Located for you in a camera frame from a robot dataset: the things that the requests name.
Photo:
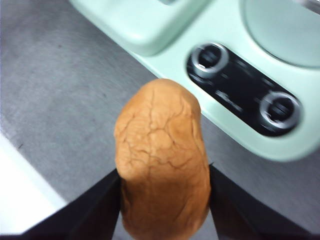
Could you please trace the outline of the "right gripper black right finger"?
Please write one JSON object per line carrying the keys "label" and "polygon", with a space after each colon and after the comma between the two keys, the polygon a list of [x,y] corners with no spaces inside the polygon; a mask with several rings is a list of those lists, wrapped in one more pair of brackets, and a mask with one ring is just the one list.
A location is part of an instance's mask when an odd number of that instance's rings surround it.
{"label": "right gripper black right finger", "polygon": [[209,207],[219,240],[311,240],[313,234],[209,166]]}

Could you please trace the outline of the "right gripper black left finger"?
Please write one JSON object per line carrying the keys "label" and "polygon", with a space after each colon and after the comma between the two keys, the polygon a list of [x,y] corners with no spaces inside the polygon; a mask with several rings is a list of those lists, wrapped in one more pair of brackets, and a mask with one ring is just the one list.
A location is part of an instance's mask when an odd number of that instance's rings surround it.
{"label": "right gripper black left finger", "polygon": [[116,170],[77,199],[22,234],[24,240],[110,240],[121,205]]}

